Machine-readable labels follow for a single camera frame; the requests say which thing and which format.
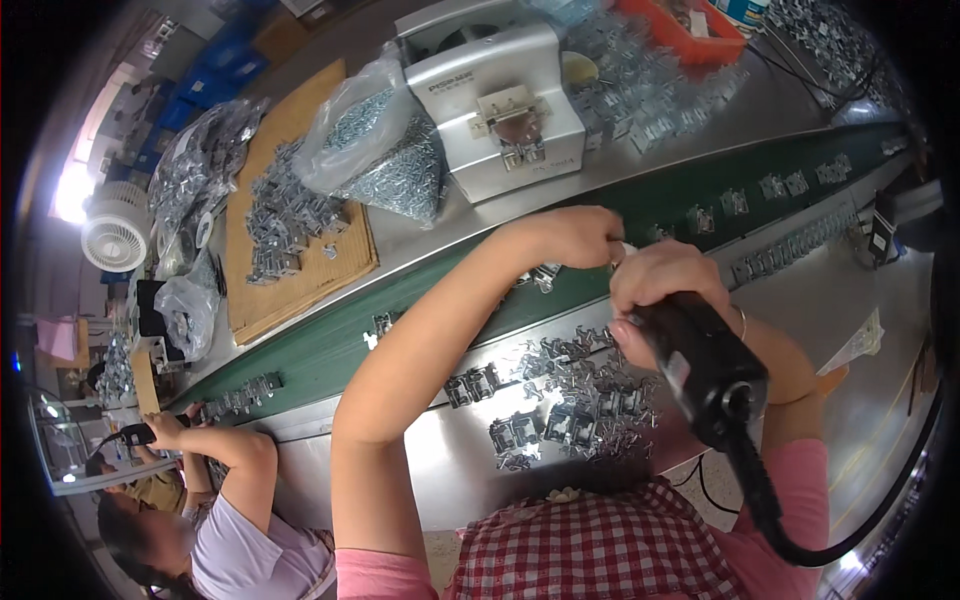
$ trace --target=red checkered apron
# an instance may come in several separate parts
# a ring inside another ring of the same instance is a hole
[[[693,506],[662,477],[636,492],[527,499],[471,523],[451,598],[749,598]]]

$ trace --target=bracelet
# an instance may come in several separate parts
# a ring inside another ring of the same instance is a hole
[[[740,341],[743,342],[747,338],[747,313],[743,312],[743,309],[737,306],[736,304],[731,304],[733,308],[740,313],[740,321],[743,323],[743,331],[740,333]]]

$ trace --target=speckled floor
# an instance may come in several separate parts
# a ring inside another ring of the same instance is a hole
[[[697,467],[693,459],[668,470],[663,475],[673,483],[686,479]],[[727,457],[715,450],[704,455],[704,485],[710,497],[721,506],[739,510],[743,494],[733,477],[733,471]],[[700,512],[704,521],[722,531],[730,531],[736,521],[736,515],[724,513],[711,505],[700,489],[700,478],[694,473],[690,480],[677,490]],[[430,566],[430,579],[438,593],[442,592],[453,574],[460,558],[460,538],[453,531],[423,532],[426,545],[427,562]]]

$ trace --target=yellow shirt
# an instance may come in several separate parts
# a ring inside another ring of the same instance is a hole
[[[160,511],[179,515],[186,504],[186,489],[174,470],[137,479],[127,484],[124,493],[134,500],[153,504]]]

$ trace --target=yellow line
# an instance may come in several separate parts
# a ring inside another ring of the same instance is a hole
[[[857,497],[853,499],[853,502],[850,503],[850,507],[847,508],[847,511],[844,514],[840,515],[840,518],[837,519],[837,522],[833,523],[833,525],[830,526],[831,533],[833,533],[833,530],[837,528],[837,525],[839,525],[843,521],[843,519],[847,518],[847,515],[850,514],[850,511],[853,510],[853,507],[856,506],[856,503],[860,501],[860,498],[863,497],[863,494],[867,493],[867,490],[870,489],[870,487],[874,484],[874,481],[883,472],[883,468],[886,466],[887,461],[890,460],[890,457],[893,456],[894,450],[897,449],[897,444],[900,443],[900,438],[903,437],[903,432],[906,431],[906,426],[908,424],[910,424],[910,420],[905,420],[903,422],[903,428],[900,430],[900,434],[897,436],[897,439],[894,440],[894,444],[890,446],[890,451],[887,452],[886,458],[884,458],[883,462],[880,463],[880,466],[876,469],[874,476],[870,478],[870,481],[868,481],[867,485],[863,487],[863,490],[860,492],[860,494],[858,494]]]
[[[890,408],[887,409],[886,416],[880,422],[880,425],[874,430],[874,433],[873,435],[870,436],[870,439],[867,440],[862,446],[860,446],[860,449],[853,454],[853,456],[850,458],[849,461],[847,461],[847,464],[844,465],[843,469],[837,475],[837,478],[833,481],[832,484],[830,484],[828,492],[833,492],[833,488],[837,487],[837,484],[839,484],[840,481],[844,478],[844,476],[847,475],[847,472],[851,469],[851,467],[853,467],[853,465],[855,465],[856,462],[860,460],[860,457],[863,456],[864,451],[873,442],[874,438],[876,437],[876,434],[880,432],[880,429],[883,429],[883,425],[887,424],[887,420],[890,419],[890,415],[892,415],[894,412],[894,407],[897,406],[897,402],[900,400],[900,397],[903,396],[903,390],[906,388],[906,382],[910,380],[910,373],[912,372],[913,372],[913,366],[911,365],[910,369],[906,372],[906,377],[903,379],[902,385],[900,385],[900,391],[897,392],[897,395],[894,397],[894,401],[890,403]]]

